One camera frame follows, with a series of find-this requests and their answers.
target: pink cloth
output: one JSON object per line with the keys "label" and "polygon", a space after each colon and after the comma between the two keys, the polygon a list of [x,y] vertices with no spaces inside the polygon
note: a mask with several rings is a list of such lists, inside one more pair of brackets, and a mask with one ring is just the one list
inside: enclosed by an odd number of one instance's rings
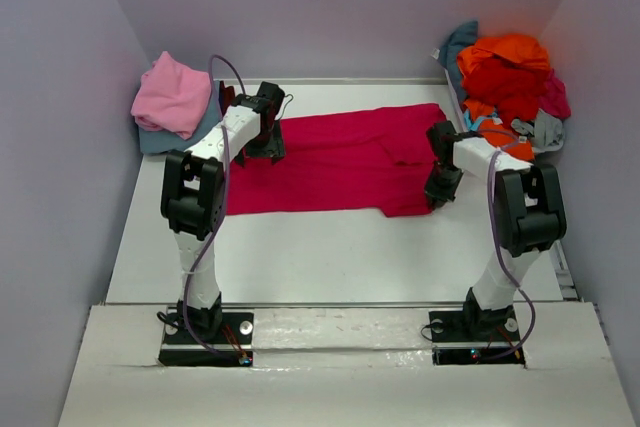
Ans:
{"label": "pink cloth", "polygon": [[378,208],[424,215],[433,167],[426,131],[445,120],[437,104],[383,107],[282,121],[286,156],[231,166],[228,213]]}
{"label": "pink cloth", "polygon": [[539,107],[560,120],[570,117],[571,107],[567,101],[567,91],[562,81],[556,77],[554,70],[549,73],[544,86],[547,88],[547,93],[538,97]]}
{"label": "pink cloth", "polygon": [[144,130],[169,130],[188,139],[207,110],[211,84],[206,72],[190,69],[163,52],[142,74],[131,115]]}

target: robotic arm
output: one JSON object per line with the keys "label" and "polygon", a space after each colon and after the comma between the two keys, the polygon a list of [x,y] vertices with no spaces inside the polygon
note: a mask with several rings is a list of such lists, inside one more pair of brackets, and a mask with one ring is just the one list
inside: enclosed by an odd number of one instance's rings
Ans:
{"label": "robotic arm", "polygon": [[[462,311],[434,312],[430,319],[434,341],[486,341],[514,319],[517,286],[513,280],[520,284],[540,253],[566,232],[558,174],[550,165],[513,158],[475,132],[456,133],[451,122],[436,124],[427,137],[438,158],[425,186],[427,201],[434,208],[455,199],[463,171],[487,179],[489,187],[494,183],[493,192],[489,191],[492,225],[508,272],[494,252],[469,289]],[[490,172],[495,172],[495,182]]]}
{"label": "robotic arm", "polygon": [[[182,325],[183,303],[187,303],[190,324],[204,341],[216,337],[222,323],[221,292],[215,275],[213,244],[220,217],[224,216],[225,174],[223,160],[244,155],[267,157],[276,162],[284,157],[284,144],[276,116],[284,92],[275,84],[263,82],[257,95],[238,95],[216,125],[200,142],[186,152],[167,155],[162,186],[161,213],[169,220],[180,251],[184,286],[190,279],[188,298],[181,295],[177,324]],[[222,125],[227,132],[229,152],[225,152]],[[197,271],[192,266],[202,253]]]}

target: purple cable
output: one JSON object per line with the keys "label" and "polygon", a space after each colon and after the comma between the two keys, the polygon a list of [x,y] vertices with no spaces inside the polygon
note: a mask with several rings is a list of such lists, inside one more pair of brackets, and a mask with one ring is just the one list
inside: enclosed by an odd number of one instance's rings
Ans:
{"label": "purple cable", "polygon": [[[514,144],[509,144],[505,148],[512,147],[513,145]],[[518,289],[518,292],[520,292],[520,295],[522,295],[524,300],[529,305],[529,308],[531,309],[531,323],[529,324],[529,328],[527,329],[527,332],[524,334],[522,339],[520,339],[520,342],[518,342],[516,345],[511,347],[509,350],[506,350],[500,354],[484,359],[485,361],[498,360],[518,351],[518,349],[520,349],[524,345],[524,343],[527,341],[527,339],[531,335],[531,332],[533,332],[533,329],[536,325],[536,308],[533,305],[531,298],[529,298],[527,293],[520,286],[520,282],[518,282],[518,279],[516,279],[511,272],[509,272],[509,269],[505,265],[504,258],[502,257],[502,250],[500,248],[500,240],[498,239],[498,229],[496,227],[495,209],[493,206],[493,196],[495,192],[495,181],[496,181],[496,161],[498,160],[498,156],[501,153],[502,153],[501,150],[497,150],[491,156],[491,160],[489,161],[489,174],[487,176],[487,199],[489,202],[489,220],[491,221],[491,233],[493,235],[493,245],[496,249],[498,263],[500,264],[500,268],[504,272],[504,275],[506,275],[509,281],[516,287],[516,289]]]}
{"label": "purple cable", "polygon": [[[209,82],[211,83],[211,95],[213,96],[215,94],[215,91],[216,91],[214,80],[213,80],[213,61],[215,59],[221,60],[222,62],[224,62],[225,64],[227,64],[231,68],[231,70],[235,74],[236,78],[238,79],[238,83],[240,84],[240,88],[242,89],[242,93],[246,94],[247,92],[245,90],[244,83],[242,82],[242,79],[240,78],[240,74],[238,74],[238,71],[235,69],[235,67],[231,64],[231,62],[229,62],[227,59],[225,59],[221,55],[214,54],[211,57],[209,57],[209,62],[207,63],[207,72],[209,73]],[[230,177],[231,177],[231,175],[230,175],[231,172],[229,171],[230,170],[229,169],[229,165],[231,164],[231,159],[229,158],[229,137],[227,135],[227,129],[224,126],[224,123],[222,122],[223,116],[222,116],[222,109],[220,107],[220,102],[216,102],[216,105],[218,106],[218,114],[220,115],[220,128],[222,130],[222,142],[224,143],[223,165],[224,165],[224,172],[225,172],[225,182],[224,182],[224,192],[222,194],[222,207],[220,209],[220,215],[218,216],[218,219],[217,219],[215,225],[213,226],[213,230],[211,231],[211,234],[209,235],[209,239],[207,239],[207,242],[202,247],[202,250],[200,251],[200,253],[196,257],[196,260],[193,262],[193,265],[191,266],[191,268],[189,269],[189,273],[187,274],[187,280],[184,283],[184,293],[183,293],[183,296],[182,296],[182,299],[183,299],[182,300],[182,317],[184,319],[184,326],[187,329],[187,332],[189,332],[189,334],[191,335],[191,337],[193,337],[193,340],[195,340],[200,346],[202,346],[203,348],[205,348],[206,350],[208,350],[212,354],[226,357],[225,354],[223,354],[222,352],[220,352],[217,349],[214,349],[213,347],[211,347],[209,344],[207,344],[204,340],[202,340],[198,336],[198,334],[195,332],[193,326],[191,325],[191,322],[189,322],[189,316],[188,316],[188,313],[189,313],[188,310],[189,309],[188,309],[188,305],[187,305],[187,302],[188,302],[188,299],[189,299],[189,291],[191,289],[191,279],[193,279],[193,274],[196,273],[196,270],[198,269],[198,266],[200,265],[200,261],[204,257],[204,254],[206,254],[207,251],[209,250],[209,247],[211,246],[211,244],[213,243],[213,240],[216,237],[216,234],[220,230],[220,226],[222,225],[222,221],[224,220],[225,216],[227,215],[227,200],[229,198],[229,180],[230,180]]]}

